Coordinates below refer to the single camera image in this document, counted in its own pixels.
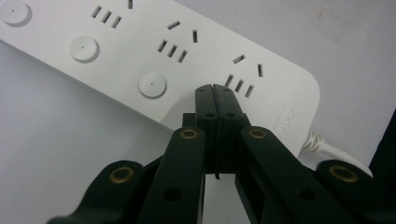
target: power outlet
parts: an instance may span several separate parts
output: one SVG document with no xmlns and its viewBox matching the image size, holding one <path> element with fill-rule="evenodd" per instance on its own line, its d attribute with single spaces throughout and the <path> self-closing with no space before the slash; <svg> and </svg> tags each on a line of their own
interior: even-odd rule
<svg viewBox="0 0 396 224">
<path fill-rule="evenodd" d="M 172 0 L 0 0 L 0 19 L 3 42 L 170 130 L 225 85 L 297 156 L 318 107 L 303 68 Z"/>
</svg>

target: round button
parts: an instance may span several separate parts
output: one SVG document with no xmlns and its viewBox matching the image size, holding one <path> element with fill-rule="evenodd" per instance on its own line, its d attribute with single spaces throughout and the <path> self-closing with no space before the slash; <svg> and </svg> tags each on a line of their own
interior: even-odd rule
<svg viewBox="0 0 396 224">
<path fill-rule="evenodd" d="M 99 46 L 92 37 L 79 36 L 72 41 L 70 54 L 81 63 L 90 63 L 98 57 Z"/>
<path fill-rule="evenodd" d="M 150 99 L 158 98 L 166 91 L 166 80 L 158 73 L 147 73 L 139 80 L 139 90 Z"/>
<path fill-rule="evenodd" d="M 11 0 L 0 6 L 0 17 L 8 25 L 19 27 L 32 19 L 32 10 L 22 1 Z"/>
</svg>

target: gray surface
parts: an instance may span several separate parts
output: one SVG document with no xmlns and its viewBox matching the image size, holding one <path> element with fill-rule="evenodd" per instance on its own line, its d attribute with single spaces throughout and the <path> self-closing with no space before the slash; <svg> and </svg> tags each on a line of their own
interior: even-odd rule
<svg viewBox="0 0 396 224">
<path fill-rule="evenodd" d="M 396 106 L 396 2 L 178 2 L 311 72 L 321 90 L 312 130 L 370 162 Z M 147 164 L 169 137 L 0 44 L 1 223 L 72 212 L 106 165 Z M 231 175 L 207 179 L 205 223 L 248 223 Z"/>
</svg>

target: cable strain relief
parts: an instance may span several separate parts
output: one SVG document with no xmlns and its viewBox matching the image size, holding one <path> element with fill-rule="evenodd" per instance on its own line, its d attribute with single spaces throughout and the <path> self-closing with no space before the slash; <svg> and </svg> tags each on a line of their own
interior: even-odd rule
<svg viewBox="0 0 396 224">
<path fill-rule="evenodd" d="M 320 146 L 323 144 L 325 144 L 325 141 L 320 134 L 309 132 L 305 142 L 303 143 L 303 150 L 318 153 L 321 151 Z"/>
</svg>

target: white cable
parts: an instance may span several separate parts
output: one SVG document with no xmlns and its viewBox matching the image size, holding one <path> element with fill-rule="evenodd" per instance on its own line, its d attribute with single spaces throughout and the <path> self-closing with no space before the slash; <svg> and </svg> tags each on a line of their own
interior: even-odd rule
<svg viewBox="0 0 396 224">
<path fill-rule="evenodd" d="M 312 153 L 321 152 L 337 160 L 345 161 L 363 170 L 363 172 L 370 177 L 373 177 L 373 173 L 366 165 L 364 165 L 363 162 L 359 161 L 345 151 L 326 143 L 324 138 L 319 134 L 309 132 L 303 144 L 303 149 Z"/>
</svg>

